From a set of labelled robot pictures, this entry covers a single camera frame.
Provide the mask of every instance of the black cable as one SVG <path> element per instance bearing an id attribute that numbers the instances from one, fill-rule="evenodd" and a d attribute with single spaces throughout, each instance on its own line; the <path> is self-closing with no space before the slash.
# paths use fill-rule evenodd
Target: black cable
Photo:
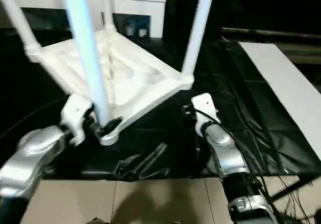
<path id="1" fill-rule="evenodd" d="M 288 184 L 284 182 L 284 180 L 282 179 L 282 177 L 281 177 L 281 176 L 278 176 L 278 178 L 281 180 L 283 186 L 284 186 L 285 188 L 288 188 Z M 297 219 L 295 202 L 294 202 L 295 196 L 294 196 L 292 193 L 290 193 L 289 199 L 292 199 L 292 206 L 293 206 L 294 217 Z"/>
<path id="2" fill-rule="evenodd" d="M 311 218 L 314 218 L 315 215 L 308 215 L 307 218 L 308 219 L 311 219 Z"/>
<path id="3" fill-rule="evenodd" d="M 258 168 L 257 163 L 255 161 L 255 158 L 252 156 L 252 153 L 249 152 L 246 148 L 241 147 L 241 145 L 240 145 L 241 141 L 236 141 L 236 138 L 234 137 L 234 135 L 227 128 L 225 128 L 220 122 L 218 122 L 216 119 L 214 119 L 213 117 L 209 116 L 207 113 L 205 113 L 203 111 L 200 111 L 200 110 L 198 110 L 196 108 L 194 109 L 194 111 L 202 114 L 205 117 L 207 117 L 209 120 L 211 120 L 212 122 L 217 124 L 220 128 L 222 128 L 226 133 L 228 133 L 231 136 L 231 138 L 234 140 L 234 142 L 237 145 L 237 147 L 239 147 L 239 149 L 242 152 L 242 154 L 244 155 L 244 157 L 247 156 L 247 155 L 245 155 L 245 153 L 249 154 L 248 157 L 250 157 L 253 160 L 253 164 L 254 164 L 255 168 L 257 169 L 257 171 L 259 172 L 259 176 L 262 179 L 262 183 L 263 183 L 264 189 L 262 187 L 260 187 L 259 188 L 260 192 L 265 197 L 265 199 L 267 200 L 268 204 L 271 206 L 271 208 L 272 208 L 272 210 L 274 212 L 274 215 L 275 215 L 276 219 L 279 221 L 279 223 L 284 223 L 284 221 L 281 218 L 277 208 L 275 207 L 270 195 L 268 194 L 266 183 L 265 183 L 265 180 L 263 178 L 263 174 L 262 174 L 260 168 Z"/>
<path id="4" fill-rule="evenodd" d="M 296 196 L 297 196 L 297 201 L 296 201 L 296 203 L 299 205 L 299 207 L 300 207 L 300 209 L 301 209 L 301 211 L 302 211 L 302 214 L 304 215 L 304 218 L 306 219 L 306 221 L 307 221 L 309 224 L 311 224 L 309 218 L 307 217 L 307 215 L 306 215 L 306 213 L 305 213 L 305 211 L 304 211 L 304 209 L 303 209 L 303 207 L 302 207 L 301 200 L 300 200 L 300 196 L 299 196 L 299 190 L 296 190 Z"/>
<path id="5" fill-rule="evenodd" d="M 284 182 L 284 180 L 281 178 L 281 176 L 279 176 L 279 179 L 282 181 L 283 185 L 284 185 L 286 188 L 288 188 L 288 183 L 286 184 L 286 183 Z M 301 210 L 301 212 L 302 212 L 302 214 L 303 214 L 303 216 L 304 216 L 304 218 L 303 218 L 302 220 L 306 220 L 309 224 L 311 224 L 310 221 L 308 220 L 308 216 L 306 215 L 306 213 L 305 213 L 305 211 L 304 211 L 304 209 L 303 209 L 303 206 L 302 206 L 302 204 L 301 204 L 301 200 L 300 200 L 300 196 L 299 196 L 299 190 L 296 190 L 297 198 L 295 198 L 294 194 L 292 194 L 292 193 L 290 193 L 290 195 L 291 195 L 292 198 L 295 200 L 295 202 L 297 203 L 297 205 L 300 207 L 300 210 Z"/>
<path id="6" fill-rule="evenodd" d="M 32 115 L 36 114 L 37 112 L 39 112 L 40 110 L 46 109 L 48 107 L 51 107 L 55 104 L 60 103 L 62 100 L 65 100 L 66 97 L 63 98 L 59 98 L 59 99 L 55 99 L 54 101 L 51 101 L 49 103 L 46 103 L 42 106 L 40 106 L 39 108 L 37 108 L 36 110 L 32 111 L 31 113 L 29 113 L 28 115 L 24 116 L 21 120 L 19 120 L 18 122 L 16 122 L 14 125 L 12 125 L 10 128 L 8 128 L 7 130 L 5 130 L 1 135 L 0 135 L 0 139 L 2 139 L 5 135 L 7 135 L 9 132 L 11 132 L 13 129 L 15 129 L 17 126 L 19 126 L 21 123 L 23 123 L 25 120 L 27 120 L 28 118 L 30 118 Z"/>

